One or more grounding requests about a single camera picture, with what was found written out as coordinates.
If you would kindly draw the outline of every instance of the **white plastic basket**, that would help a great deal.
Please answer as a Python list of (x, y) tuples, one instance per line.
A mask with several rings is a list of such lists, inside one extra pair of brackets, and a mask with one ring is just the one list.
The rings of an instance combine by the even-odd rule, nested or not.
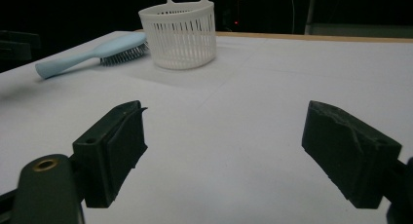
[(213, 2), (174, 3), (139, 11), (151, 57), (169, 69), (202, 66), (215, 58)]

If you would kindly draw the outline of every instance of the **hairbrush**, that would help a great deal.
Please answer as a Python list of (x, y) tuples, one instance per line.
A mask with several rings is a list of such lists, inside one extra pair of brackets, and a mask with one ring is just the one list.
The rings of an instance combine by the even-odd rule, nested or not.
[(37, 73), (43, 79), (47, 79), (93, 57), (99, 57), (100, 64), (103, 66), (113, 66), (137, 59), (143, 56), (148, 49), (146, 34), (144, 32), (131, 32), (104, 42), (91, 51), (37, 63), (35, 67)]

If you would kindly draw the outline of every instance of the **white table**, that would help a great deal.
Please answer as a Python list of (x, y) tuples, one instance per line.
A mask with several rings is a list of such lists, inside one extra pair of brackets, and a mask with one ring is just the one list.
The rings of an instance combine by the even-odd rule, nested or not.
[[(114, 32), (44, 60), (78, 54)], [(85, 61), (48, 80), (34, 63), (0, 74), (0, 194), (26, 164), (71, 144), (116, 105), (140, 100), (148, 150), (108, 209), (86, 222), (386, 223), (389, 202), (355, 209), (303, 150), (310, 100), (340, 107), (413, 156), (413, 44), (217, 37), (208, 65), (150, 56)]]

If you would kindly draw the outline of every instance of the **brass insert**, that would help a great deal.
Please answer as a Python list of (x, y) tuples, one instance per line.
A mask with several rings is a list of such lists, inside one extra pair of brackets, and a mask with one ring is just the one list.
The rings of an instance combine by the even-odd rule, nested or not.
[(33, 170), (36, 172), (41, 172), (45, 171), (51, 168), (54, 168), (57, 165), (57, 159), (46, 159), (43, 160), (39, 163), (37, 163), (34, 167)]

